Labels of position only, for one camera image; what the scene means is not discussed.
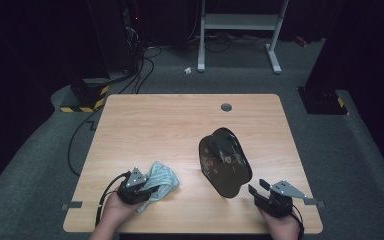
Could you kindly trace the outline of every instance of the gray carpet floor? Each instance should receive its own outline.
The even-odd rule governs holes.
[[[247,44],[247,41],[232,44],[221,53],[207,51],[204,73],[196,71],[196,48],[147,50],[145,56],[153,61],[155,68],[139,94],[279,95],[313,195],[325,203],[319,209],[323,232],[306,235],[305,239],[384,239],[384,159],[352,97],[346,91],[337,91],[349,110],[348,115],[308,115],[297,92],[298,86],[305,85],[323,41],[305,48],[278,42],[276,53],[283,70],[281,75],[273,74],[263,44]],[[219,51],[226,46],[208,44],[207,47]],[[187,67],[192,69],[190,74],[184,73]],[[145,61],[140,79],[144,80],[151,69],[152,64]],[[111,85],[109,94],[118,94],[127,83]],[[123,94],[131,94],[133,88],[134,83]],[[55,92],[50,99],[55,106],[54,114],[31,135],[0,176],[0,239],[87,239],[89,236],[63,230],[67,212],[62,206],[71,201],[78,181],[67,164],[68,146],[76,128],[89,116],[89,113],[59,111],[67,90],[65,87]],[[100,112],[90,120],[97,124],[99,117]],[[90,124],[85,124],[73,139],[70,158],[78,172],[93,135]],[[184,239],[186,235],[122,237]],[[211,237],[226,239],[226,236]],[[240,237],[263,239],[264,236]]]

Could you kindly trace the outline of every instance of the crumpled cloth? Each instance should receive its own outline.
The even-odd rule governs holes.
[[[160,186],[158,190],[151,194],[151,197],[146,201],[142,206],[140,206],[136,211],[143,212],[151,202],[161,200],[168,193],[176,189],[180,182],[177,179],[176,174],[167,166],[161,164],[158,161],[155,161],[152,164],[151,169],[148,173],[145,174],[148,181],[140,190],[147,190],[149,188]]]

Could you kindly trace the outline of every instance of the white metal stand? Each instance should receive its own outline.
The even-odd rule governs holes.
[[[289,0],[283,0],[279,14],[256,15],[256,14],[206,14],[205,0],[202,0],[201,9],[201,31],[198,53],[198,72],[205,71],[205,30],[206,29],[238,29],[238,30],[271,30],[273,37],[270,44],[266,44],[273,71],[276,74],[282,72],[277,60],[274,48],[276,46],[279,32],[285,18],[286,8]]]

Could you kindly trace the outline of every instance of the table top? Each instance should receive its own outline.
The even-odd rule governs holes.
[[[232,109],[224,111],[222,104]],[[126,233],[268,233],[248,186],[232,199],[221,197],[200,168],[198,144],[220,127],[238,138],[252,168],[249,182],[260,194],[260,178],[287,180],[312,197],[289,125],[274,94],[141,94],[108,97],[64,229],[92,232],[99,199],[118,175],[138,167],[146,173],[155,161],[171,168],[180,185],[135,214],[118,231]],[[120,185],[117,181],[113,188]],[[319,233],[316,206],[294,199],[306,233]]]

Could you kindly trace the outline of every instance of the human hand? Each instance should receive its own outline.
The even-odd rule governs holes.
[[[274,240],[296,240],[299,234],[298,222],[288,215],[283,218],[275,218],[266,213],[263,209],[258,208],[264,220],[266,221],[270,235]]]
[[[105,203],[101,221],[89,239],[112,239],[117,228],[128,220],[142,204],[143,202],[135,205],[125,204],[116,192],[111,193]]]

